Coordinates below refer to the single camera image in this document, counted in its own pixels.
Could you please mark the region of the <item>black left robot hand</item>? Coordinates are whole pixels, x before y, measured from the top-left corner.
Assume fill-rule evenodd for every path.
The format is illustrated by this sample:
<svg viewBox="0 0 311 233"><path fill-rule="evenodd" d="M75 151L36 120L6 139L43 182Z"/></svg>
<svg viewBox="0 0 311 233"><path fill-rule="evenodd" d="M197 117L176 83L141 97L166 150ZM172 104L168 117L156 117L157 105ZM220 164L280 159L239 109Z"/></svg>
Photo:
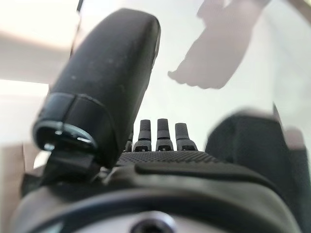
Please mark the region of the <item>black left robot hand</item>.
<svg viewBox="0 0 311 233"><path fill-rule="evenodd" d="M157 57L160 25L120 9L87 36L33 126L50 156L26 174L13 233L298 233L262 176L204 152L125 152Z"/></svg>

